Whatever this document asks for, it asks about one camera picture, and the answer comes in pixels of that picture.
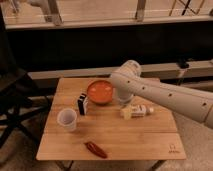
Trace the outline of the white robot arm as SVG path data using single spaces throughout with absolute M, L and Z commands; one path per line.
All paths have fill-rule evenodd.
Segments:
M 152 81 L 141 72 L 137 61 L 128 60 L 111 73 L 109 80 L 121 103 L 136 95 L 213 129 L 213 93 Z

